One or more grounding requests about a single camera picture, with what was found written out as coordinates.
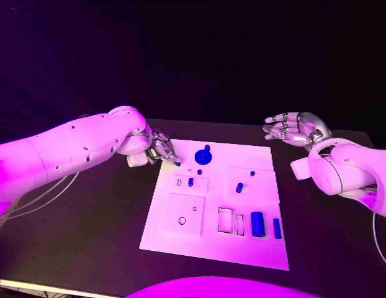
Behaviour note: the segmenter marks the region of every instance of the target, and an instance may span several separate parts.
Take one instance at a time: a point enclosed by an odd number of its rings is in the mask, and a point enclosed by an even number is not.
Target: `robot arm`
[[[290,163],[298,180],[312,177],[327,195],[358,201],[386,217],[386,150],[374,150],[332,138],[321,119],[311,113],[285,113],[265,119],[265,138],[306,149],[308,157]]]
[[[119,153],[128,165],[158,159],[179,162],[164,133],[152,131],[132,107],[78,118],[0,145],[0,216],[32,189],[97,165]]]

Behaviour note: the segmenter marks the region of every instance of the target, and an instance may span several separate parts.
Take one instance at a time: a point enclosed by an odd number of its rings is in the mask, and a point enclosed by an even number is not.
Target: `dark wall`
[[[240,124],[309,111],[386,148],[386,3],[0,2],[0,142],[117,105]]]

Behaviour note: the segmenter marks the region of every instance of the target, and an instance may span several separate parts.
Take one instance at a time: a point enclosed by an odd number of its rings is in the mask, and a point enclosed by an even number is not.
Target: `cable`
[[[377,240],[376,240],[374,222],[376,222],[376,213],[373,213],[373,216],[371,216],[373,239],[374,239],[374,244],[376,244],[377,252],[378,252],[378,254],[380,254],[380,258],[383,259],[384,264],[386,264],[386,259],[384,259],[384,257],[383,257],[383,253],[381,253],[381,251],[380,251],[378,244],[377,244]]]
[[[11,214],[12,212],[15,212],[15,211],[18,211],[19,209],[22,209],[22,208],[25,208],[28,205],[31,205],[54,188],[55,188],[55,186],[63,182],[63,180],[67,178],[67,176],[64,176],[60,180],[58,180],[58,182],[51,186],[51,188],[37,197],[37,198],[34,198],[25,205],[22,205],[21,207],[18,207],[18,208],[15,208],[14,210],[11,210],[11,211],[8,211],[8,212],[5,212],[3,214],[2,214],[2,216],[3,215],[8,215],[8,214]]]
[[[77,177],[77,175],[78,175],[78,172],[74,174],[74,177],[71,178],[71,180],[70,180],[68,184],[66,185],[64,189],[63,189],[63,190],[58,192],[58,194],[51,198],[51,200],[48,200],[47,203],[44,203],[44,205],[38,206],[35,209],[31,209],[29,211],[21,213],[21,214],[18,214],[18,215],[14,215],[14,216],[8,217],[6,219],[0,220],[0,223],[3,222],[5,220],[8,220],[8,219],[14,219],[15,217],[18,217],[18,216],[21,216],[21,215],[25,215],[25,214],[31,213],[32,211],[37,211],[40,208],[45,207],[45,206],[47,206],[47,205],[48,205],[48,204],[58,198],[60,194],[66,191],[66,189],[67,189],[67,187],[70,186],[70,184],[73,183],[74,178]]]

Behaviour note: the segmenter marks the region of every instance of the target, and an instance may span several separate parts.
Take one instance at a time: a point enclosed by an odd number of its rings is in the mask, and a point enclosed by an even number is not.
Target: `small blue piece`
[[[195,162],[204,166],[210,163],[210,160],[213,159],[213,155],[210,154],[210,147],[208,145],[204,146],[204,149],[198,150],[194,154],[194,160]]]
[[[275,238],[280,239],[279,219],[273,219]]]
[[[250,213],[250,228],[253,237],[265,236],[265,223],[262,220],[262,212]]]
[[[241,192],[241,187],[243,187],[243,184],[239,182],[237,183],[237,186],[236,186],[236,192],[240,194]]]

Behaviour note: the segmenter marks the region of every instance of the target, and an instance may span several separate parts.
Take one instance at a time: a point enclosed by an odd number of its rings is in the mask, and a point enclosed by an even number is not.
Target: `black table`
[[[125,157],[78,174],[63,196],[0,230],[0,279],[106,295],[190,276],[228,276],[324,297],[386,297],[386,265],[371,235],[371,212],[312,180],[296,181],[289,162],[302,148],[266,141],[260,126],[149,119],[172,138],[269,146],[280,199],[289,271],[139,250],[159,164],[129,168]],[[371,147],[361,132],[335,137]],[[28,193],[25,204],[48,186]],[[386,255],[386,219],[377,218]]]

